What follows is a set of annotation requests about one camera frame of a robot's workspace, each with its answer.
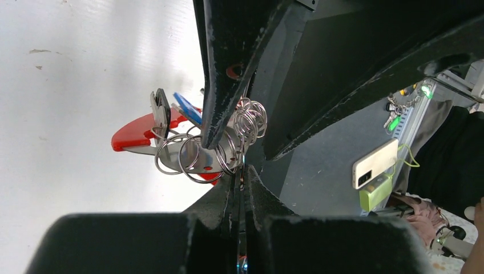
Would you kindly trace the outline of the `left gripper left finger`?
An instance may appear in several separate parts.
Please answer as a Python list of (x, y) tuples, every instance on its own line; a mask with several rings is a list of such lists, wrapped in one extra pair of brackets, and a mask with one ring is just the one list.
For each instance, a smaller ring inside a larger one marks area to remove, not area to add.
[(187, 273), (238, 273), (240, 175), (224, 175), (183, 211), (190, 223)]

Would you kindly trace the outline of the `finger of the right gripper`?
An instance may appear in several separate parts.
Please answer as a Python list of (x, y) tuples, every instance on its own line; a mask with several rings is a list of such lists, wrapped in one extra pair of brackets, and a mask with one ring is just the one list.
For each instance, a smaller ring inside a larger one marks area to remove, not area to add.
[(214, 149), (293, 1), (194, 1), (204, 71), (201, 146)]

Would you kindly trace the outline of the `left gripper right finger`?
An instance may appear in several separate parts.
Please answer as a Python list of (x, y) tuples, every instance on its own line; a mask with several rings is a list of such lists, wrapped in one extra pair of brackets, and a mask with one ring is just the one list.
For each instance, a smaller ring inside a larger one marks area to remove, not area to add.
[(273, 273), (272, 219), (296, 213), (263, 184), (254, 166), (245, 166), (243, 179), (248, 273)]

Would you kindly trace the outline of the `blue key tag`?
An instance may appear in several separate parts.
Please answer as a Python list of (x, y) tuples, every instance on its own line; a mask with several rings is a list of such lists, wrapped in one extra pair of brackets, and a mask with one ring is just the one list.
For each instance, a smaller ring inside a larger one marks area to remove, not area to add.
[(202, 115), (201, 110), (193, 106), (184, 96), (180, 93), (175, 92), (173, 94), (174, 98), (179, 104), (181, 110), (186, 114), (186, 117), (192, 119), (196, 125), (201, 126)]

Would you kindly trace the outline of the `key organizer with red handle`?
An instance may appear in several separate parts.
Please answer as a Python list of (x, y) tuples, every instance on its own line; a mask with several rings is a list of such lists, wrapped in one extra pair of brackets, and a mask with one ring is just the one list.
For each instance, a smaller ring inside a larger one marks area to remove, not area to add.
[(153, 156), (155, 167), (166, 175), (184, 174), (201, 184), (215, 184), (223, 175), (243, 167), (251, 145), (264, 137), (267, 112), (263, 105), (241, 98), (214, 149), (201, 146), (201, 128), (186, 117), (178, 102), (170, 104), (163, 89), (150, 94), (152, 113), (137, 118), (113, 134), (111, 148)]

